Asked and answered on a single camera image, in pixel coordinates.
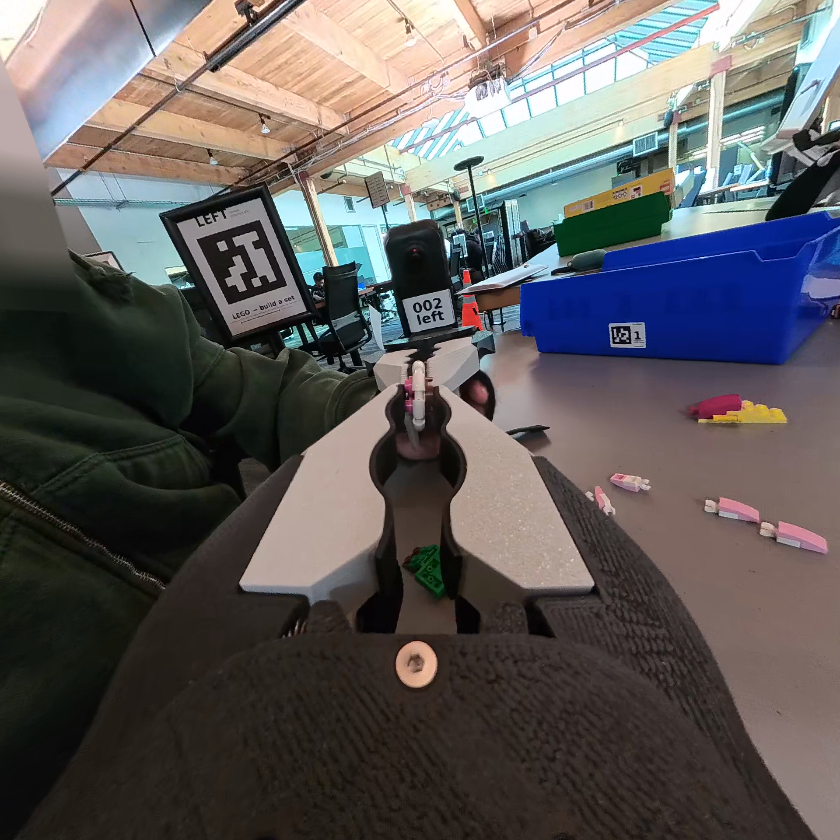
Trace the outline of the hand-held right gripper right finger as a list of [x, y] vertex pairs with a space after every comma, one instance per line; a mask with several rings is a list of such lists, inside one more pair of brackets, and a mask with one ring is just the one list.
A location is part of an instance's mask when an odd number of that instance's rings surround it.
[[444, 509], [440, 566], [458, 634], [511, 603], [588, 597], [595, 582], [529, 451], [445, 386], [435, 389]]

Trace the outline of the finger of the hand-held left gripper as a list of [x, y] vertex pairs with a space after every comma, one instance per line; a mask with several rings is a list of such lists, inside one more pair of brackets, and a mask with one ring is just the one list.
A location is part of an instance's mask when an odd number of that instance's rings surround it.
[[460, 387], [480, 370], [478, 349], [472, 341], [437, 344], [424, 364], [433, 387]]
[[392, 385], [404, 385], [413, 381], [414, 351], [393, 351], [385, 353], [374, 363], [373, 376], [378, 393]]

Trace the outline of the green lego plate assembly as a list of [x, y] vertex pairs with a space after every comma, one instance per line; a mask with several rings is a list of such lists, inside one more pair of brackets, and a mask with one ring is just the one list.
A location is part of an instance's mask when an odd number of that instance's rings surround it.
[[439, 545], [433, 543], [416, 547], [404, 559], [402, 567], [435, 599], [440, 600], [445, 596]]

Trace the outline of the yellow lego box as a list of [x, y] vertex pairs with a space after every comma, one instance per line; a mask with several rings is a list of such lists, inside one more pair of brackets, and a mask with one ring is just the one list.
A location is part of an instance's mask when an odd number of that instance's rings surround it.
[[676, 173], [674, 169], [667, 168], [567, 204], [563, 208], [563, 219], [588, 214], [657, 193], [671, 196], [675, 189]]

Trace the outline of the yellow and magenta lego assembly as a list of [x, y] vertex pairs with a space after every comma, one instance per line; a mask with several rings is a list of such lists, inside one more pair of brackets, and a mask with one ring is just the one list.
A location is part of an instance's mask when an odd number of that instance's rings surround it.
[[788, 418], [780, 408], [756, 404], [734, 393], [716, 395], [688, 406], [687, 415], [699, 424], [707, 425], [788, 424]]

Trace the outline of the person's left hand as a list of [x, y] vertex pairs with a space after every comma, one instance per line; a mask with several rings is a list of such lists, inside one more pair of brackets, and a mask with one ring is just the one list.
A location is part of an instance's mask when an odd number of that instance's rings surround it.
[[483, 417], [493, 421], [497, 406], [495, 387], [489, 375], [478, 371], [458, 387], [460, 398], [477, 410]]

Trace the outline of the orange traffic cone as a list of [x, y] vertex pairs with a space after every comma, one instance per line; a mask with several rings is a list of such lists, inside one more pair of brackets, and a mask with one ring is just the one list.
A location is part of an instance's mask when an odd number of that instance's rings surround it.
[[463, 328], [483, 330], [483, 324], [478, 310], [476, 297], [471, 284], [471, 272], [464, 269], [461, 275], [461, 289], [458, 293], [461, 300], [460, 323]]

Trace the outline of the black floor lamp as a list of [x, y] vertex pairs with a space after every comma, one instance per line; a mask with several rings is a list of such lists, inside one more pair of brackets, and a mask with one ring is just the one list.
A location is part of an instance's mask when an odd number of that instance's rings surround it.
[[484, 160], [485, 160], [485, 158], [484, 158], [483, 155], [480, 155], [480, 154], [471, 155], [470, 157], [465, 158], [464, 160], [456, 163], [455, 166], [454, 166], [454, 171], [455, 172], [467, 172], [467, 175], [468, 175], [470, 194], [471, 194], [472, 201], [473, 201], [473, 212], [474, 212], [474, 217], [475, 217], [475, 220], [476, 220], [476, 228], [477, 228], [477, 231], [478, 231], [479, 245], [480, 245], [480, 250], [481, 250], [481, 255], [482, 255], [482, 271], [485, 275], [485, 278], [487, 278], [489, 276], [489, 270], [490, 269], [489, 269], [489, 263], [488, 263], [488, 258], [487, 258], [487, 247], [486, 247], [485, 239], [484, 239], [484, 231], [483, 231], [482, 223], [480, 221], [480, 210], [479, 210], [478, 195], [477, 195], [477, 192], [476, 192], [476, 185], [475, 185], [474, 174], [473, 174], [474, 168], [477, 167], [479, 164], [481, 164]]

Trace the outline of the black office chair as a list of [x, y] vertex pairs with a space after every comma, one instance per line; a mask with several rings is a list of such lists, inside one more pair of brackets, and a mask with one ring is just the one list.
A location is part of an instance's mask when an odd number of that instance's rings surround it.
[[318, 338], [319, 350], [329, 364], [338, 365], [341, 373], [361, 371], [360, 351], [373, 340], [373, 332], [361, 307], [357, 265], [325, 266], [322, 276], [321, 318], [326, 329]]

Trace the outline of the white paper sheets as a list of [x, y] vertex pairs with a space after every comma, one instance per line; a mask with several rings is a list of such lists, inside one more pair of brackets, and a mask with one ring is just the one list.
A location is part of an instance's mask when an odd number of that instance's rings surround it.
[[510, 287], [521, 285], [527, 280], [538, 277], [550, 271], [549, 266], [541, 264], [523, 264], [515, 269], [504, 271], [499, 275], [469, 285], [471, 293], [478, 295], [491, 291], [501, 291]]

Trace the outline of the ceiling projector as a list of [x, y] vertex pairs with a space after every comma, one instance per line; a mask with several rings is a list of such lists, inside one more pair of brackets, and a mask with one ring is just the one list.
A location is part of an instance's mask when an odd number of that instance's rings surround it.
[[486, 78], [470, 84], [465, 94], [464, 108], [469, 115], [482, 119], [511, 104], [509, 87], [504, 77]]

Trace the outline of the green plastic bin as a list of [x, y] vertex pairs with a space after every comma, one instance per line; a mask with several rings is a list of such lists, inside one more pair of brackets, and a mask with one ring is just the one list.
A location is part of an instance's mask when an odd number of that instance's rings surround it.
[[656, 192], [567, 217], [553, 227], [559, 257], [655, 238], [671, 215], [670, 195]]

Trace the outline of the person's green hoodie torso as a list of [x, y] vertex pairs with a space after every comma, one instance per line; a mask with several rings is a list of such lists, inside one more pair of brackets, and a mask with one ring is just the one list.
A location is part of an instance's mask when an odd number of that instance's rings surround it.
[[144, 620], [244, 503], [250, 459], [182, 428], [191, 348], [211, 340], [180, 291], [68, 255], [66, 307], [2, 310], [2, 838], [56, 788]]

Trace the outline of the blue plastic bin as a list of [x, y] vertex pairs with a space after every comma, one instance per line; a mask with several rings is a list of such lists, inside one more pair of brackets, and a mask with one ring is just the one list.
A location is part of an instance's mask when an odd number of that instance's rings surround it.
[[784, 364], [839, 296], [839, 222], [811, 213], [622, 248], [521, 287], [541, 353]]

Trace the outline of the white tilted panel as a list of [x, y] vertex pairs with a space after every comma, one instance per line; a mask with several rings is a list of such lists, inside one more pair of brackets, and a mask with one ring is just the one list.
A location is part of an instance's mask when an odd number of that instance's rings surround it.
[[792, 147], [794, 136], [807, 130], [821, 113], [827, 94], [838, 78], [839, 58], [830, 55], [829, 47], [827, 44], [810, 65], [775, 134], [762, 144], [762, 150], [768, 155]]

